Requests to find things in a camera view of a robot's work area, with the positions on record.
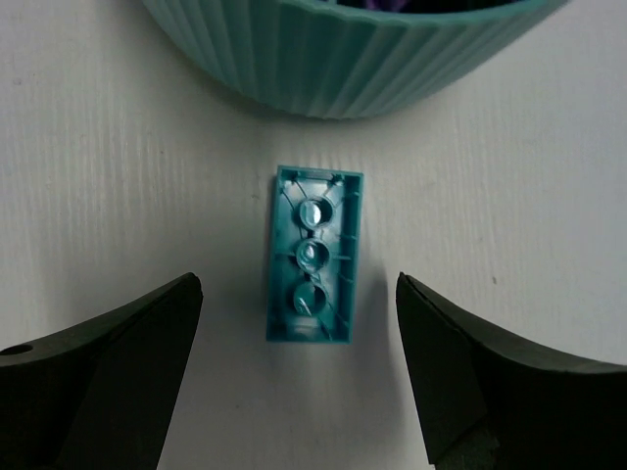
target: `white background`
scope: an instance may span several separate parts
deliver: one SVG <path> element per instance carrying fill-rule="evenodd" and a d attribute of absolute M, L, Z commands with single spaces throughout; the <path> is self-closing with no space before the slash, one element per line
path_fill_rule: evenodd
<path fill-rule="evenodd" d="M 0 349 L 196 272 L 163 470 L 427 468 L 401 270 L 540 343 L 627 363 L 626 17 L 624 0 L 575 0 L 444 92 L 338 123 L 226 91 L 137 0 L 4 0 Z M 265 342 L 278 164 L 365 174 L 350 347 Z"/>

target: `ribbed bowl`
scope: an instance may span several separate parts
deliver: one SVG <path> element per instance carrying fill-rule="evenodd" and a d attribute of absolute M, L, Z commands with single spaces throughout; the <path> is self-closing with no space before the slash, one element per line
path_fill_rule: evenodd
<path fill-rule="evenodd" d="M 401 15 L 316 0 L 143 0 L 198 66 L 261 103 L 364 118 L 469 73 L 567 0 Z"/>

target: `hole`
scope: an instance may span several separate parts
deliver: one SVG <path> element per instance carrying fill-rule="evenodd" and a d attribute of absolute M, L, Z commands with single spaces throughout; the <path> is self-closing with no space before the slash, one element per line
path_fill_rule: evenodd
<path fill-rule="evenodd" d="M 31 345 L 17 345 L 0 351 L 0 355 L 17 355 L 28 353 L 29 351 L 32 351 Z"/>
<path fill-rule="evenodd" d="M 304 200 L 299 207 L 299 217 L 305 228 L 316 230 L 333 218 L 333 205 L 326 198 Z"/>
<path fill-rule="evenodd" d="M 313 282 L 305 282 L 294 292 L 294 308 L 305 316 L 319 314 L 326 307 L 326 292 Z"/>
<path fill-rule="evenodd" d="M 308 274 L 323 269 L 331 258 L 329 249 L 319 240 L 305 240 L 296 250 L 296 262 Z"/>

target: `purple object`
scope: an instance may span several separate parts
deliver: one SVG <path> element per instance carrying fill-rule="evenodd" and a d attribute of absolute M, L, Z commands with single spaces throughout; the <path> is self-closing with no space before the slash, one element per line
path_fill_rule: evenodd
<path fill-rule="evenodd" d="M 382 10 L 384 12 L 400 12 L 410 0 L 365 0 L 368 10 Z"/>

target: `black plastic piece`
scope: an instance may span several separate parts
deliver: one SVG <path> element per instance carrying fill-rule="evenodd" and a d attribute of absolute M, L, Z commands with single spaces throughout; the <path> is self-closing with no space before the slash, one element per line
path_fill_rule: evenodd
<path fill-rule="evenodd" d="M 624 467 L 627 367 L 528 341 L 405 274 L 397 311 L 438 470 Z"/>
<path fill-rule="evenodd" d="M 156 469 L 202 299 L 187 274 L 1 351 L 0 469 Z"/>

